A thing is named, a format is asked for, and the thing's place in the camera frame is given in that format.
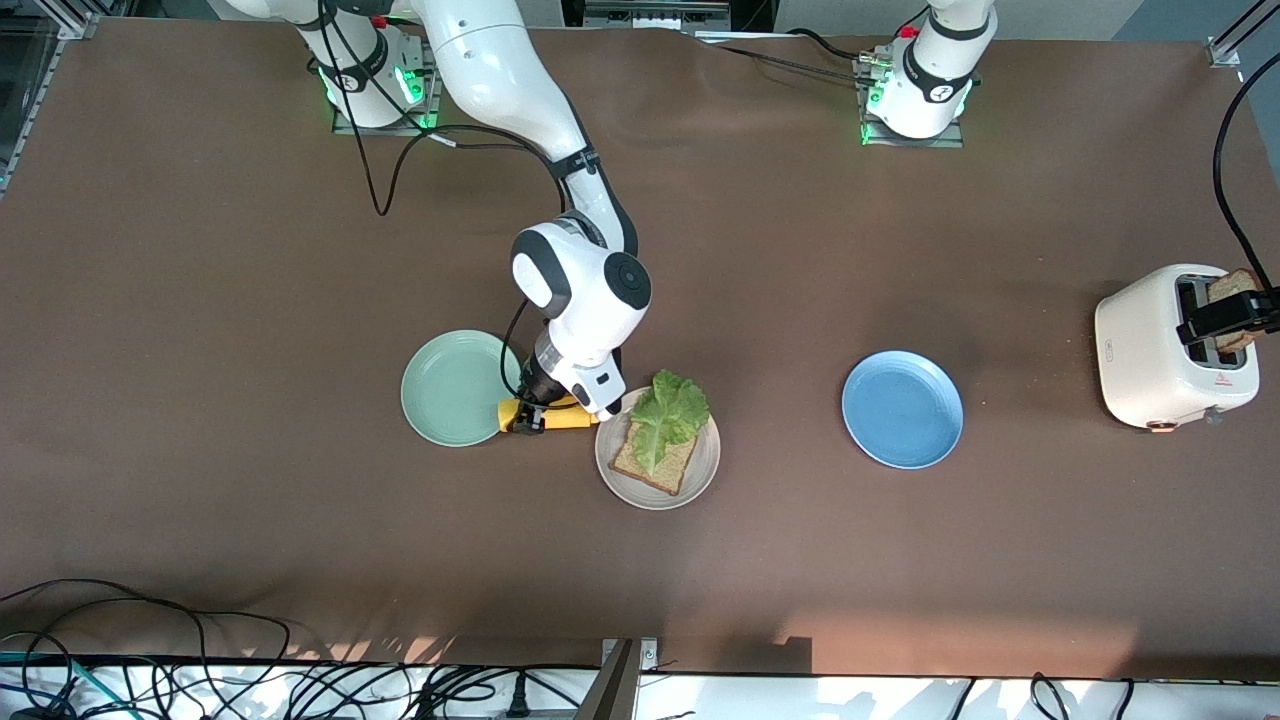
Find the beige plate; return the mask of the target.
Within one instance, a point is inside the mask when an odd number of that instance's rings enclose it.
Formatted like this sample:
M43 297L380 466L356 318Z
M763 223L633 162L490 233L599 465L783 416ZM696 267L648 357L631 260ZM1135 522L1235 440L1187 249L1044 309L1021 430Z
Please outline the beige plate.
M622 397L622 413L596 425L594 441L596 469L611 493L628 506L646 511L675 510L691 503L710 487L721 464L721 433L716 419L710 416L699 430L689 461L685 462L677 495L668 495L617 471L612 462L628 434L630 413L649 389L645 386L627 392Z

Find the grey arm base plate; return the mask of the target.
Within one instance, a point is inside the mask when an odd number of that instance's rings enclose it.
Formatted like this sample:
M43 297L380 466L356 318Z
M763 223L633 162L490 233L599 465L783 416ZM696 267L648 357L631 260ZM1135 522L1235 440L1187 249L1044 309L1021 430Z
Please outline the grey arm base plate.
M878 115L872 113L872 101L881 99L883 83L890 77L890 61L874 54L861 54L852 61L855 78L859 81L858 102L859 123L863 146L891 146L915 149L961 149L963 131L959 119L954 119L942 133L932 138L910 138L892 131Z
M412 137L421 131L431 133L438 123L442 105L443 83L436 72L433 53L421 38L407 38L399 50L401 65L396 68L396 88L390 94L397 102L404 104L404 114L394 123L383 127L357 127L337 109L332 114L332 131L335 135L361 135L374 137Z

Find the brown bread slice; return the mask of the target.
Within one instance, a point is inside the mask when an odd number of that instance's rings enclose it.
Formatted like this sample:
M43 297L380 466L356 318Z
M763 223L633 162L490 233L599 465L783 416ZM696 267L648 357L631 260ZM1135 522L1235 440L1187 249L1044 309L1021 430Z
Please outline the brown bread slice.
M1261 290L1262 284L1254 272L1240 268L1217 278L1207 288L1207 300L1212 304L1247 291ZM1220 355L1239 354L1254 343L1263 333L1263 331L1235 331L1216 336L1213 342Z
M596 433L596 464L604 482L622 496L675 500L684 492L700 439L698 430L684 442L660 443L655 432L620 416Z

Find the grey metal bracket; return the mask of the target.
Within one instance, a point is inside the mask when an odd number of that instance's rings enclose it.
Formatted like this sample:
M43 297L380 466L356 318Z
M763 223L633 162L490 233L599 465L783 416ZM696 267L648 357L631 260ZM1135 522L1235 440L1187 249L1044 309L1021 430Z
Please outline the grey metal bracket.
M641 676L659 661L654 637L608 638L602 642L602 667L575 720L634 720Z

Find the black equipment box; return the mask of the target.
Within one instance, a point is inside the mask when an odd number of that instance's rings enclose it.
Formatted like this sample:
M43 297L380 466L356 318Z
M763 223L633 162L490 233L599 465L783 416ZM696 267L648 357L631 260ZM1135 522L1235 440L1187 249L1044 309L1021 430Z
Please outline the black equipment box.
M568 27L675 29L685 35L765 32L780 0L557 0Z

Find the aluminium frame corner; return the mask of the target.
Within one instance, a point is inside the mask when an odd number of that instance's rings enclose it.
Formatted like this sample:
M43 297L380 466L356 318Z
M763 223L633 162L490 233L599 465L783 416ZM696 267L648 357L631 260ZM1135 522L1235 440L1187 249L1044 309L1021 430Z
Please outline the aluminium frame corner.
M1226 29L1206 41L1212 67L1238 67L1240 49L1272 19L1280 19L1280 0L1253 0Z

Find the mint green plate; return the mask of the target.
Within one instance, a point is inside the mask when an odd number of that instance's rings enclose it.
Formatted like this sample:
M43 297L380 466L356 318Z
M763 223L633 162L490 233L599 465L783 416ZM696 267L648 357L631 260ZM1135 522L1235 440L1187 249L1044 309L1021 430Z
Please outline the mint green plate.
M401 382L408 424L444 447L480 445L499 433L497 407L513 398L520 364L502 341L481 331L451 331L410 360Z

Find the green lettuce leaf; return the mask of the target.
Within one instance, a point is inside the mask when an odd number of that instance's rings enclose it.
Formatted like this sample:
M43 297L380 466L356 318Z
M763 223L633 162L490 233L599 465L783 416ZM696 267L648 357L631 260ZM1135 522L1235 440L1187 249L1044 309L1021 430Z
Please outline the green lettuce leaf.
M710 409L696 383L663 369L653 377L630 418L634 461L646 475L657 477L668 448L695 439L709 421Z

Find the aluminium frame rail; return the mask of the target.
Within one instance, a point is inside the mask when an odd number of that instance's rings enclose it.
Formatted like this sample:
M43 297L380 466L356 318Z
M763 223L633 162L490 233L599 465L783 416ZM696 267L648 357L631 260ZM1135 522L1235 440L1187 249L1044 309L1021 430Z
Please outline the aluminium frame rail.
M20 161L65 46L136 0L0 0L0 200Z

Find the yellow squeeze bottle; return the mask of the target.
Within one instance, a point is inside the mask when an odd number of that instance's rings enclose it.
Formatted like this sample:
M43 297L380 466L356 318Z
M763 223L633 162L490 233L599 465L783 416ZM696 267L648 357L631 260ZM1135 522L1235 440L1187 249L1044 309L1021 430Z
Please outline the yellow squeeze bottle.
M506 398L498 404L497 420L499 432L511 433L509 420L516 404L521 402L517 398ZM593 414L585 411L577 402L568 407L549 407L545 410L547 428L544 432L590 428L598 423L598 419Z

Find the blue plate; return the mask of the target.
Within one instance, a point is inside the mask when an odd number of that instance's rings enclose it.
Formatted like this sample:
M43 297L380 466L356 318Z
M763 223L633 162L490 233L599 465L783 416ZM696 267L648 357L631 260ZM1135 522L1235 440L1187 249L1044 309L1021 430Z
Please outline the blue plate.
M845 429L868 457L915 471L943 461L963 436L963 398L951 377L919 354L872 354L847 374L840 396Z

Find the white toaster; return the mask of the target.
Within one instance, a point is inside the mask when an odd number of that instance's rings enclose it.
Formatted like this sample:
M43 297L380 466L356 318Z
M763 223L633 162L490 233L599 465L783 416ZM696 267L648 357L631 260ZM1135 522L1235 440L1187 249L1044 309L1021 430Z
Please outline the white toaster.
M1213 338L1183 345L1178 327L1210 304L1207 288L1229 274L1202 264L1162 266L1103 299L1094 310L1100 386L1121 423L1153 433L1207 420L1260 392L1254 346L1220 355Z

